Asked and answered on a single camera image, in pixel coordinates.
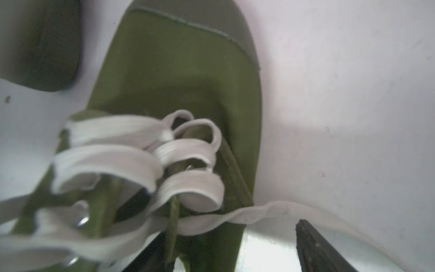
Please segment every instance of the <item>shoelace bow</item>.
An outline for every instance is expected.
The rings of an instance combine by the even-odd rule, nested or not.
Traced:
[[[175,119],[186,122],[171,129]],[[178,138],[189,128],[208,126],[211,142],[195,138]],[[223,204],[224,184],[213,173],[216,152],[220,150],[229,166],[235,185],[244,186],[243,176],[220,129],[208,119],[194,119],[192,113],[178,110],[162,120],[135,115],[102,116],[83,121],[68,121],[70,148],[55,155],[52,194],[72,190],[92,190],[100,175],[113,175],[131,182],[130,191],[120,205],[139,189],[152,194],[146,208],[139,214],[115,223],[108,236],[87,238],[76,228],[83,220],[86,203],[71,207],[41,208],[36,212],[36,231],[31,235],[0,235],[0,270],[19,272],[40,269],[61,262],[65,254],[95,262],[112,262],[127,257],[145,243],[146,238],[168,226],[168,218],[154,212],[177,197],[184,207],[201,213],[214,212]],[[205,168],[186,169],[169,176],[159,187],[156,181],[164,170],[187,159],[201,160]],[[19,215],[27,197],[0,202],[0,223]],[[262,218],[293,216],[317,225],[352,235],[376,247],[398,262],[383,246],[365,236],[343,220],[327,212],[287,201],[274,201],[263,206],[240,208],[227,214],[204,214],[177,218],[176,233],[194,236],[206,233],[224,222],[252,224]],[[41,260],[40,250],[46,250]]]

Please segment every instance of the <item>white shoelace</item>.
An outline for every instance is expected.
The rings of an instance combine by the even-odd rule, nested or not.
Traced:
[[[176,118],[187,121],[171,130]],[[188,128],[209,126],[213,132],[211,143],[199,139],[175,139]],[[112,262],[141,249],[145,239],[167,227],[168,219],[153,212],[172,196],[195,212],[218,210],[224,199],[224,184],[213,173],[222,135],[208,119],[194,119],[186,110],[176,111],[162,120],[155,118],[115,115],[84,121],[69,121],[70,149],[58,153],[53,160],[55,179],[53,194],[75,189],[92,190],[100,174],[121,177],[135,183],[129,194],[145,188],[153,193],[148,206],[138,215],[113,224],[110,235],[104,238],[84,237],[72,224],[83,210],[72,207],[42,208],[36,212],[37,230],[31,235],[0,235],[0,270],[21,272],[48,267],[76,255],[95,262]],[[195,158],[202,160],[204,169],[179,172],[167,178],[157,188],[156,180],[170,164]],[[0,202],[0,224],[18,217],[27,196]],[[293,216],[352,235],[385,253],[407,271],[399,258],[365,236],[343,220],[308,206],[287,201],[270,202],[264,206],[240,208],[225,215],[206,214],[181,218],[180,235],[198,235],[224,222],[252,224],[262,218]]]

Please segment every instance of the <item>green fabric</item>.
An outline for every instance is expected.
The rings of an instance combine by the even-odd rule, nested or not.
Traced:
[[[79,0],[0,2],[0,77],[57,91],[71,84],[80,62]]]

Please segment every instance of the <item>olive green shoe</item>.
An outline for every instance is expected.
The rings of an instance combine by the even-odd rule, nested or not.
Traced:
[[[214,170],[225,185],[224,205],[217,213],[252,205],[261,132],[260,80],[248,27],[232,0],[134,1],[112,40],[87,108],[155,118],[187,109],[196,118],[212,120],[228,141],[221,148],[231,149],[229,154],[217,154]],[[69,147],[68,135],[63,133],[61,139],[58,151]],[[240,169],[228,168],[235,161]],[[104,178],[107,182],[94,191],[55,196],[50,192],[50,169],[30,196],[14,233],[32,233],[35,213],[43,207],[70,206],[84,199],[90,220],[82,232],[94,238],[108,235],[119,214],[127,219],[130,215],[125,214],[137,211],[117,216],[110,200],[119,194],[120,180]],[[243,230],[243,225],[224,223],[202,235],[168,237],[166,261],[180,255],[192,272],[232,271]],[[70,267],[55,265],[49,270],[95,268],[80,259]]]
[[[68,87],[80,47],[79,0],[1,1],[1,78],[41,91]]]

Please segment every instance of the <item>white floor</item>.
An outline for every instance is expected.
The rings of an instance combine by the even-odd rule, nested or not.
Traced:
[[[83,63],[69,90],[44,93],[0,80],[0,199],[38,182],[65,118],[85,107],[130,1],[82,2]],[[435,271],[435,2],[237,2],[262,68],[256,204],[324,209],[413,271]],[[237,271],[300,271],[296,222],[248,227]],[[322,233],[360,271],[401,271],[355,239]]]

